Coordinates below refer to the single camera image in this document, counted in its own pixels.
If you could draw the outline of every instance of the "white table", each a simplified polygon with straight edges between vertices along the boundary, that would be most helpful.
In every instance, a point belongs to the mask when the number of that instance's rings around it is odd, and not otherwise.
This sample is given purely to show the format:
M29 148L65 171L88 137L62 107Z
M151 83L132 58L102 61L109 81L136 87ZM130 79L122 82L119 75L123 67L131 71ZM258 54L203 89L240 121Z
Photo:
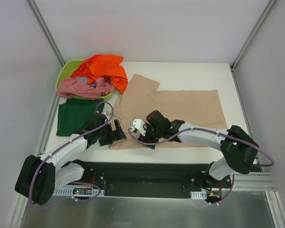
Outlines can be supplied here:
M124 62L121 64L130 80L140 74L160 82L161 90L218 90L221 106L228 128L238 125L247 132L246 123L238 99L238 94L228 64L205 63L155 63ZM115 104L119 92L114 91L111 104ZM46 151L51 151L68 137L56 136L57 113L51 130ZM109 150L108 146L95 144L74 159L87 162L139 162L139 163L210 163L222 157L222 153L209 147L189 148L149 148L137 150Z

